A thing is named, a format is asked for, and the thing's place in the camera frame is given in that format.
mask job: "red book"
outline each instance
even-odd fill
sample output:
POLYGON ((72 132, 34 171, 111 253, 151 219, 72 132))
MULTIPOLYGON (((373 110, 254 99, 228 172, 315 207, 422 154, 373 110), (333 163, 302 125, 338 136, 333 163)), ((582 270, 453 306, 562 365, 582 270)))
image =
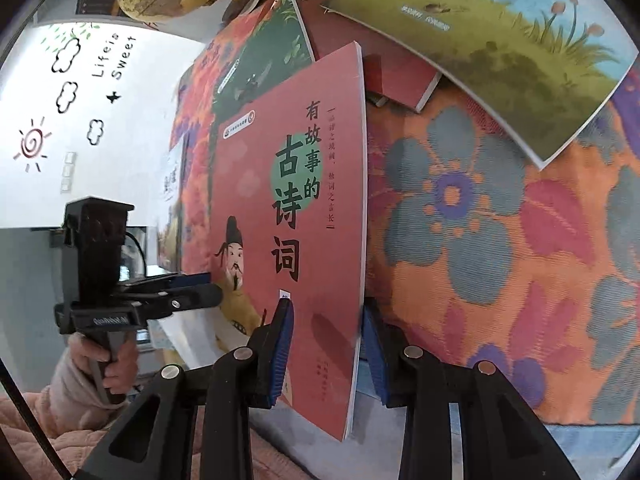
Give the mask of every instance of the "red book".
MULTIPOLYGON (((367 90, 420 112, 440 80, 440 72, 395 41, 339 14, 322 0, 296 0, 316 59, 351 41, 362 47, 367 90)), ((267 0, 269 9, 273 0, 267 0)))
POLYGON ((351 43, 220 125, 211 270, 219 346, 246 344, 289 296, 283 399, 342 440, 351 431, 364 296, 367 155, 362 53, 351 43))

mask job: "hand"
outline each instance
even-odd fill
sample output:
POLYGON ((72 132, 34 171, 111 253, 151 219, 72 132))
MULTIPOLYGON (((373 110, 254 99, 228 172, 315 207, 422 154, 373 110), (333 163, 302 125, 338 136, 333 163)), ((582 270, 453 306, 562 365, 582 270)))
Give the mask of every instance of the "hand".
MULTIPOLYGON (((136 381, 138 374, 138 347, 135 332, 127 334, 126 341, 118 351, 117 359, 104 370, 102 386, 113 395, 126 394, 136 381)), ((85 374, 91 375, 89 360, 106 363, 110 360, 109 351, 98 343, 76 332, 69 338, 71 360, 85 374)))

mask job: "cloud drawing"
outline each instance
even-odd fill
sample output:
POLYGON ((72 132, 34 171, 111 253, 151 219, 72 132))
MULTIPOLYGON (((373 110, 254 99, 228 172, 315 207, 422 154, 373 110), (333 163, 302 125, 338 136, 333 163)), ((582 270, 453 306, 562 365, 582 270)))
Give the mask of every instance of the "cloud drawing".
POLYGON ((76 56, 80 53, 80 40, 73 38, 66 42, 66 45, 62 47, 56 54, 56 60, 51 65, 51 71, 53 73, 65 73, 71 68, 72 63, 76 56))
POLYGON ((56 99, 56 107, 59 114, 65 114, 71 103, 76 100, 76 92, 78 91, 78 83, 67 81, 62 85, 60 95, 56 99))
POLYGON ((104 122, 98 119, 92 119, 89 121, 89 131, 86 133, 86 138, 89 139, 89 144, 97 146, 103 135, 104 122))

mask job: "silver screw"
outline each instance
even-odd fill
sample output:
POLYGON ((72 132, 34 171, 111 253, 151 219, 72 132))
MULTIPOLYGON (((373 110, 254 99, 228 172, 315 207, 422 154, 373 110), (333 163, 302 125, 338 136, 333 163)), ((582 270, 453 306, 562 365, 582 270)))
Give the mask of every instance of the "silver screw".
POLYGON ((236 348, 234 351, 234 357, 238 359, 238 361, 246 361, 253 354, 254 351, 247 346, 241 346, 240 348, 236 348))
POLYGON ((495 374, 495 365, 491 361, 480 361, 478 370, 480 370, 481 374, 493 375, 495 374))
POLYGON ((409 345, 404 349, 404 355, 409 359, 420 359, 424 355, 424 351, 419 346, 409 345))
POLYGON ((178 368, 176 365, 165 366, 160 372, 163 379, 175 379, 179 373, 180 368, 178 368))

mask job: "sun drawing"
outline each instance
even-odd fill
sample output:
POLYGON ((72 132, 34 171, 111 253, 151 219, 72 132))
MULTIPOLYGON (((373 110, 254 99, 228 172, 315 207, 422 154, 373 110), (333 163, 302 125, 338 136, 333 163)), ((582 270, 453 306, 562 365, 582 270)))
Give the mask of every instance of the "sun drawing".
MULTIPOLYGON (((20 130, 20 135, 22 139, 20 140, 20 151, 14 155, 14 160, 18 160, 21 156, 24 156, 27 159, 27 165, 24 168, 24 171, 29 172, 29 168, 31 167, 31 161, 34 158, 47 158, 47 155, 43 155, 42 145, 44 143, 44 139, 50 137, 51 132, 44 134, 42 132, 42 126, 44 124, 44 117, 40 120, 40 125, 36 128, 31 120, 31 129, 26 133, 23 130, 20 130)), ((36 170, 40 173, 42 170, 40 169, 40 164, 38 162, 34 162, 36 170)))

